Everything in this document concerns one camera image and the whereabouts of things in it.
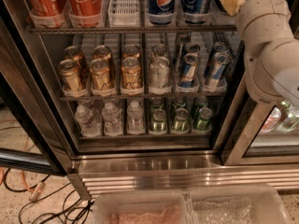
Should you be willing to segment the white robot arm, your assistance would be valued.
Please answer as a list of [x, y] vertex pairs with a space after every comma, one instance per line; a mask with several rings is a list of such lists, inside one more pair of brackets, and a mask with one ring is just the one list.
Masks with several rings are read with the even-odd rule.
[[219, 0], [235, 17], [245, 45], [244, 65], [249, 96], [257, 103], [282, 100], [299, 106], [299, 40], [289, 24], [286, 0]]

